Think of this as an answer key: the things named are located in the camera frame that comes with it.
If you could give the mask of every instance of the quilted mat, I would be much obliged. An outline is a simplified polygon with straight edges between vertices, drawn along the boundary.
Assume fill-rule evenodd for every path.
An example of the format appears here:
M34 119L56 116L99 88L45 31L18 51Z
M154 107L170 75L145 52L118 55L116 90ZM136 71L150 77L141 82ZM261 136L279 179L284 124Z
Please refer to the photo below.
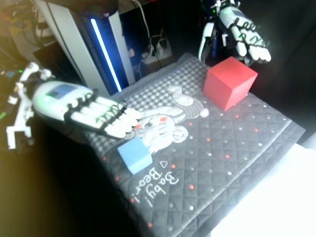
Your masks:
M221 111L202 93L208 67L193 56L184 58L163 76L116 95L143 113L125 139L86 133L146 223L142 230L155 237L209 234L237 196L303 133L251 93ZM135 136L148 147L153 164L132 175L117 147Z

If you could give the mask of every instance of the checkered fabric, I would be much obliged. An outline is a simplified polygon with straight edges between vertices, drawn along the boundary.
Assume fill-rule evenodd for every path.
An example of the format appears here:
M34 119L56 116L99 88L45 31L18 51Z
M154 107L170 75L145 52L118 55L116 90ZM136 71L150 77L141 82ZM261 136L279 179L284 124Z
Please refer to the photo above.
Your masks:
M303 133L250 93L222 112L201 91L206 72L203 63L189 57L127 98L121 95L139 111L175 106L167 88L180 85L197 108L203 105L209 111L205 118L189 117L178 124L187 129L188 138L154 154L153 164L136 175L131 175L117 152L124 140L86 134L105 170L146 222L146 231L156 237L207 236L225 210L236 205L232 198L258 180Z

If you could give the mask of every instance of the cartoon bear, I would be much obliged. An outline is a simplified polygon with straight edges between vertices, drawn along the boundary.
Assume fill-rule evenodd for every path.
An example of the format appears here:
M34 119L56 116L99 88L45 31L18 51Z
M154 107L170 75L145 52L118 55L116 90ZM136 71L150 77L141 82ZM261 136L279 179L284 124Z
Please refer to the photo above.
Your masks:
M151 154L187 139L187 129L177 124L209 115L208 109L200 101L182 93L181 86L172 85L167 90L172 93L175 107L162 106L144 111L143 118L134 129L134 136L142 139Z

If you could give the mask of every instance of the cube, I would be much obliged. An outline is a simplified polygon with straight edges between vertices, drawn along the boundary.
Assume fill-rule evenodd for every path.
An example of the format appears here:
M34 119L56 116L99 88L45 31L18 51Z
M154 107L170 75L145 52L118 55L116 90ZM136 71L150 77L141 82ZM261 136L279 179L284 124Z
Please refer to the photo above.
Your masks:
M118 147L118 153L132 174L153 163L151 154L139 137L135 137Z
M225 111L246 96L257 76L254 70L229 57L208 70L203 93Z

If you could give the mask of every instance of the white cable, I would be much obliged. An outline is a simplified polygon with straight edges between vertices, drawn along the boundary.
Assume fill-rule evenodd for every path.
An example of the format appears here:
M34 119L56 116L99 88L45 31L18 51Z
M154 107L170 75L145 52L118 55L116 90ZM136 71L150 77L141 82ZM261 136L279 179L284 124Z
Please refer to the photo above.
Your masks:
M148 25L147 25L147 21L146 21L146 18L145 18L145 14L144 14L142 5L139 3L138 0L132 0L132 1L135 2L135 3L137 3L137 4L139 5L139 8L140 8L140 10L141 10L141 12L142 12L143 19L144 19L144 23L145 23L145 26L146 26L146 29L147 29L148 38L150 39L149 28L148 28Z

